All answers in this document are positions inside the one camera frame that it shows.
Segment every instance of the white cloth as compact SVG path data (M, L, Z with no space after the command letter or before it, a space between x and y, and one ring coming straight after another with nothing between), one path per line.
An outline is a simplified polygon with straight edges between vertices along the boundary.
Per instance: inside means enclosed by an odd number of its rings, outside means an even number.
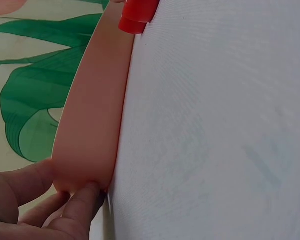
M161 0L112 204L117 240L300 240L300 0Z

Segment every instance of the red cap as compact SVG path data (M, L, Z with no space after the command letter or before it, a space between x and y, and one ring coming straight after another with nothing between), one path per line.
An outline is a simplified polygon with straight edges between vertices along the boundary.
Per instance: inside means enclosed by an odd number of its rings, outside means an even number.
M154 18L159 0L127 0L122 15L134 22L149 23Z
M119 29L129 34L142 34L146 28L146 23L131 21L124 16L121 17Z

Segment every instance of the white fabric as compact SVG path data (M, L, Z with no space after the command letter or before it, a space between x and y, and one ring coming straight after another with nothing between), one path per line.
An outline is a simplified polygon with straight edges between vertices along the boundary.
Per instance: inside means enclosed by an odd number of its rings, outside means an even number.
M117 240L300 240L300 0L161 0L112 205Z

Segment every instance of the green leaf pattern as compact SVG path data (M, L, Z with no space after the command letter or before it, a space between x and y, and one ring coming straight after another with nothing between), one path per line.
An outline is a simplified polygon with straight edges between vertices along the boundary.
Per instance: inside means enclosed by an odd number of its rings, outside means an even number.
M78 0L102 4L109 0ZM1 60L30 64L12 72L0 94L6 139L19 156L38 162L49 157L58 127L49 109L63 108L80 61L101 18L84 15L63 21L16 20L0 25L0 33L26 36L69 47L39 56Z

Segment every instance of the hand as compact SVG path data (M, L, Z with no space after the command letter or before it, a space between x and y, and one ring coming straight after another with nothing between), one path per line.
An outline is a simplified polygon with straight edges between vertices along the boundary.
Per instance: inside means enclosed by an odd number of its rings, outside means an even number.
M0 240L89 239L91 221L105 200L95 183L89 183L70 200L68 193L57 193L19 220L19 207L47 192L53 180L50 160L0 172Z

